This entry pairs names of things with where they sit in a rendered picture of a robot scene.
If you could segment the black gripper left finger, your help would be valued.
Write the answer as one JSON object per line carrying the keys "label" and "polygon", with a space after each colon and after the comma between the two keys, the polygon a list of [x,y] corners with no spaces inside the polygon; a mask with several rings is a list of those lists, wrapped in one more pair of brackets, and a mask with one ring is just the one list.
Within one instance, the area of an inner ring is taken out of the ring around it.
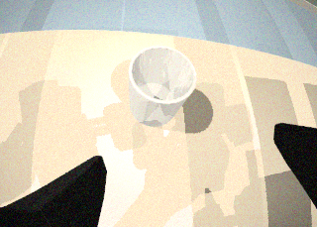
{"label": "black gripper left finger", "polygon": [[107,169],[98,155],[0,207],[0,227],[99,227]]}

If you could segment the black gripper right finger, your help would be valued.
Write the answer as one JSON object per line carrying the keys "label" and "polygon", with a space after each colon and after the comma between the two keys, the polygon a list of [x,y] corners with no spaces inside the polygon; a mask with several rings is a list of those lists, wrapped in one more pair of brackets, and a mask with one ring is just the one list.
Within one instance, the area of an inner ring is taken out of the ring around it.
{"label": "black gripper right finger", "polygon": [[273,142],[317,208],[317,128],[274,124]]}

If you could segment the white cup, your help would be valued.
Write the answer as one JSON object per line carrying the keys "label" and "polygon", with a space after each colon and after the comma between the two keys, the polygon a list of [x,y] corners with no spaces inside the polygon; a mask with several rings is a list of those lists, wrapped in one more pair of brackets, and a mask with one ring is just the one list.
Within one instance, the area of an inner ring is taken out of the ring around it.
{"label": "white cup", "polygon": [[185,103],[197,84],[189,57],[169,46],[150,46],[132,57],[128,67],[130,109],[140,123],[159,127]]}

